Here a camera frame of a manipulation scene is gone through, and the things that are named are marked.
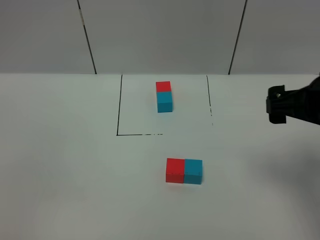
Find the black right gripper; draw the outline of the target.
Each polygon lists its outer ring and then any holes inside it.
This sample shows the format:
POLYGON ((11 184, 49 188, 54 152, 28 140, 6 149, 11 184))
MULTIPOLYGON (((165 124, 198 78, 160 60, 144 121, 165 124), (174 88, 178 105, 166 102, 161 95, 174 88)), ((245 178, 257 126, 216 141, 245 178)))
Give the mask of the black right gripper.
POLYGON ((285 86, 272 86, 268 89, 266 98, 266 112, 272 124, 286 124, 286 116, 305 122, 320 124, 320 76, 309 85, 291 91, 285 98, 285 115, 282 113, 282 94, 285 86))

